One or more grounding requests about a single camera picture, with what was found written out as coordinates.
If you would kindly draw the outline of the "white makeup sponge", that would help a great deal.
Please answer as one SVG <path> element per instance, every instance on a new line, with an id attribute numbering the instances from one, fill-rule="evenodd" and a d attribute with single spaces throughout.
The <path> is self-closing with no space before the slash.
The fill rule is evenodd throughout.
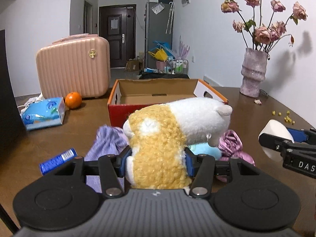
<path id="1" fill-rule="evenodd" d="M 276 162 L 283 160 L 280 148 L 277 148 L 277 146 L 280 146 L 284 140 L 295 142 L 288 129 L 281 122 L 274 119 L 267 122 L 267 125 L 258 136 L 263 152 Z"/>

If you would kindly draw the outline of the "yellow white plush toy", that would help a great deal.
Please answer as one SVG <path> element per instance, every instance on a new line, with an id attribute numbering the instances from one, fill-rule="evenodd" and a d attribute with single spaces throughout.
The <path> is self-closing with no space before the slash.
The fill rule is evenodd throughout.
<path id="1" fill-rule="evenodd" d="M 188 189 L 191 177 L 185 148 L 218 145 L 228 130 L 233 109 L 211 98 L 194 97 L 154 104 L 130 114 L 123 132 L 132 150 L 126 179 L 138 189 Z"/>

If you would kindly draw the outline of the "blue tissue pocket pack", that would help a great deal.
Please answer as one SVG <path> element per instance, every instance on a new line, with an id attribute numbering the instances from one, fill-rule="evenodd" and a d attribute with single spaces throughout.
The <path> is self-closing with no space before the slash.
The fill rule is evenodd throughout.
<path id="1" fill-rule="evenodd" d="M 51 172 L 55 168 L 65 164 L 66 162 L 70 161 L 74 157 L 77 156 L 77 152 L 74 148 L 68 149 L 59 155 L 56 155 L 53 158 L 48 159 L 47 161 L 40 163 L 39 168 L 41 171 L 41 174 L 44 176 L 47 173 Z"/>

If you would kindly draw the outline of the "light blue plush toy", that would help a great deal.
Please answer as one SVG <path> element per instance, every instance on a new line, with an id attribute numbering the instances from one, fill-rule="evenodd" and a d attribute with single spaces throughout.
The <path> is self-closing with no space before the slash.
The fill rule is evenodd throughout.
<path id="1" fill-rule="evenodd" d="M 209 144 L 206 143 L 198 143 L 191 146 L 188 146 L 188 148 L 195 154 L 206 154 L 213 156 L 216 160 L 219 160 L 222 157 L 222 152 L 219 150 L 218 147 L 211 147 Z"/>

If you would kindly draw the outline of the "yellow crumbs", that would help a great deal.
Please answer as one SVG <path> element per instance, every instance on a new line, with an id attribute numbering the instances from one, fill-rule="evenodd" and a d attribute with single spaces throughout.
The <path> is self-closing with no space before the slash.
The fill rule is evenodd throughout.
<path id="1" fill-rule="evenodd" d="M 294 125 L 295 121 L 290 117 L 290 114 L 291 114 L 290 110 L 287 110 L 285 113 L 277 112 L 275 110 L 272 111 L 273 116 L 278 116 L 278 117 L 284 116 L 283 120 L 285 123 Z"/>

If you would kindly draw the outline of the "purple satin scrunchie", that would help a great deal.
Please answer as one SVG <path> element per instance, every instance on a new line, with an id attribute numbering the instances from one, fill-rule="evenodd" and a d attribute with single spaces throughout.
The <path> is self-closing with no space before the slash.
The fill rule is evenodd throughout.
<path id="1" fill-rule="evenodd" d="M 231 157 L 241 158 L 255 166 L 254 159 L 243 151 L 243 144 L 237 133 L 227 130 L 219 139 L 218 148 L 222 153 L 219 161 L 227 162 Z"/>

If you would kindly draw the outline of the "fallen pink petal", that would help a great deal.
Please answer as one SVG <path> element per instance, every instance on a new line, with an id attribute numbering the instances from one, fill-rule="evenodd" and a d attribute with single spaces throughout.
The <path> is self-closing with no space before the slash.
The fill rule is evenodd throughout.
<path id="1" fill-rule="evenodd" d="M 258 105 L 261 105 L 261 104 L 262 104 L 261 100 L 259 100 L 259 99 L 254 100 L 254 102 L 255 102 L 255 104 L 258 104 Z"/>

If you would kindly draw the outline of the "red cardboard box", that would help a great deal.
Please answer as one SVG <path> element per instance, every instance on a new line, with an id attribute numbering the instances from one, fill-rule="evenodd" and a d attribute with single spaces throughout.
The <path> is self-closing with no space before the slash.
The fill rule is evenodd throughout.
<path id="1" fill-rule="evenodd" d="M 129 114 L 146 106 L 187 99 L 209 97 L 225 104 L 228 99 L 200 79 L 117 79 L 108 99 L 111 126 L 123 127 Z"/>

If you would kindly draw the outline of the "orange fruit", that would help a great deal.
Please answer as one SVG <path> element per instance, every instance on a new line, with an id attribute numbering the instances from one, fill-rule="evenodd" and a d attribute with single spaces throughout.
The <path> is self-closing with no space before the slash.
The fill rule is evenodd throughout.
<path id="1" fill-rule="evenodd" d="M 69 109 L 77 109 L 82 104 L 82 97 L 78 92 L 71 92 L 65 97 L 65 105 Z"/>

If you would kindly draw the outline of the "pink textured vase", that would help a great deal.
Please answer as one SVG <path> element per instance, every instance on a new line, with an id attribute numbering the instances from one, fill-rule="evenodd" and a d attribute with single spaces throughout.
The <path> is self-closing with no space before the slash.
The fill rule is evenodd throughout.
<path id="1" fill-rule="evenodd" d="M 241 70 L 243 76 L 241 94 L 252 98 L 259 97 L 260 84 L 266 78 L 267 62 L 267 53 L 252 48 L 245 49 Z"/>

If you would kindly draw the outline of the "black chair back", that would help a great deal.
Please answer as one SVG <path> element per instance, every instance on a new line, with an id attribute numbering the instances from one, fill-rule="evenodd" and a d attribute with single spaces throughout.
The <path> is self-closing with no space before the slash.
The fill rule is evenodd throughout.
<path id="1" fill-rule="evenodd" d="M 140 75 L 139 80 L 144 79 L 189 79 L 189 76 L 186 74 L 166 74 L 166 73 L 156 73 L 156 72 L 144 72 Z"/>

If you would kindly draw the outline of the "brown cardboard box on floor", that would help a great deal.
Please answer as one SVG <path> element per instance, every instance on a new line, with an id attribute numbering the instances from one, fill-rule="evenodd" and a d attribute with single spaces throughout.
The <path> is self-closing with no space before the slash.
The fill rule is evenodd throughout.
<path id="1" fill-rule="evenodd" d="M 144 60 L 143 59 L 127 60 L 125 70 L 128 72 L 143 71 L 144 70 Z"/>

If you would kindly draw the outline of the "black paper bag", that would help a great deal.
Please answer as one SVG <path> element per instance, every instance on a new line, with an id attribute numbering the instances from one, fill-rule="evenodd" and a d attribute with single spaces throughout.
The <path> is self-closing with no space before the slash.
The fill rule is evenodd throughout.
<path id="1" fill-rule="evenodd" d="M 14 98 L 10 76 L 8 73 L 5 31 L 1 30 L 1 155 L 9 153 L 17 142 L 25 135 L 26 129 L 21 120 Z"/>

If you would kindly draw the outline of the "dark front door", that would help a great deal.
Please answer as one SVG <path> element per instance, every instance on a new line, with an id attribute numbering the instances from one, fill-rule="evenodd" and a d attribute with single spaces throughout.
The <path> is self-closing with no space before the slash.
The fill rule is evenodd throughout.
<path id="1" fill-rule="evenodd" d="M 124 68 L 135 58 L 136 5 L 99 7 L 99 36 L 109 42 L 110 67 Z"/>

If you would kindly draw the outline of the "white board against wall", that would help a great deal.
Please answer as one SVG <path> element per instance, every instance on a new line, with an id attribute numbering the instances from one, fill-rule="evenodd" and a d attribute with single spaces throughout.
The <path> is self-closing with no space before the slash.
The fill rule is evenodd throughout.
<path id="1" fill-rule="evenodd" d="M 220 87 L 221 85 L 218 84 L 216 81 L 212 80 L 211 78 L 209 78 L 208 76 L 204 75 L 203 76 L 203 81 L 208 84 L 209 86 L 212 87 Z"/>

